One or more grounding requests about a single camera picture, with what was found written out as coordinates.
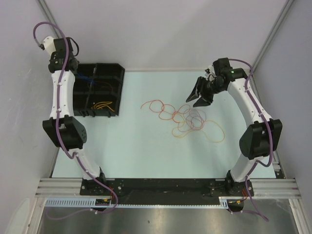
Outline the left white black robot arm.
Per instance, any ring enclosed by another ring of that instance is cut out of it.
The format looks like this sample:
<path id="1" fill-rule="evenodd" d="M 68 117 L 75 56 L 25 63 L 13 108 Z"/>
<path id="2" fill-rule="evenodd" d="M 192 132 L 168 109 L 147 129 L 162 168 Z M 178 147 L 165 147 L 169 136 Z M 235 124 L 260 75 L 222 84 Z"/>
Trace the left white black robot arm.
<path id="1" fill-rule="evenodd" d="M 87 141 L 87 131 L 74 117 L 73 89 L 78 60 L 73 54 L 71 39 L 47 36 L 42 48 L 50 56 L 48 69 L 53 83 L 52 109 L 48 120 L 42 122 L 43 129 L 56 147 L 77 162 L 84 181 L 92 181 L 91 190 L 102 195 L 107 191 L 108 183 L 101 167 L 87 155 L 83 147 Z"/>

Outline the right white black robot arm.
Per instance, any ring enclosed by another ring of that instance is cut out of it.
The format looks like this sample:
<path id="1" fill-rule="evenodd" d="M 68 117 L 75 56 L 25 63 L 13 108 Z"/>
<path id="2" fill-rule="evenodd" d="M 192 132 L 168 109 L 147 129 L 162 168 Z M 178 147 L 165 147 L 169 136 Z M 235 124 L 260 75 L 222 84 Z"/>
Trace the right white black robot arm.
<path id="1" fill-rule="evenodd" d="M 240 157 L 227 172 L 223 189 L 228 195 L 239 195 L 248 189 L 249 178 L 257 165 L 269 167 L 277 149 L 282 122 L 273 119 L 262 107 L 250 86 L 253 67 L 246 73 L 233 68 L 231 58 L 219 58 L 206 69 L 205 77 L 198 77 L 186 102 L 195 101 L 194 107 L 212 104 L 214 95 L 227 91 L 241 111 L 247 129 L 239 140 Z"/>

